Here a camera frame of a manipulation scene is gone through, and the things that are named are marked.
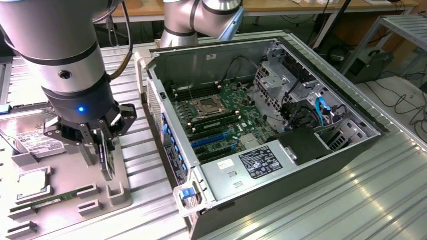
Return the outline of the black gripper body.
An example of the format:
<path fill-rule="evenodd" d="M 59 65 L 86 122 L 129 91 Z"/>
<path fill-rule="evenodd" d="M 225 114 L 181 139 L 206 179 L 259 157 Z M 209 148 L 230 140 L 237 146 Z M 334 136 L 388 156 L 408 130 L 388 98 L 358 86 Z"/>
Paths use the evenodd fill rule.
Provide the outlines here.
<path fill-rule="evenodd" d="M 107 73 L 93 87 L 81 92 L 58 93 L 46 88 L 43 92 L 61 118 L 77 125 L 98 128 L 101 120 L 111 123 L 121 114 Z"/>

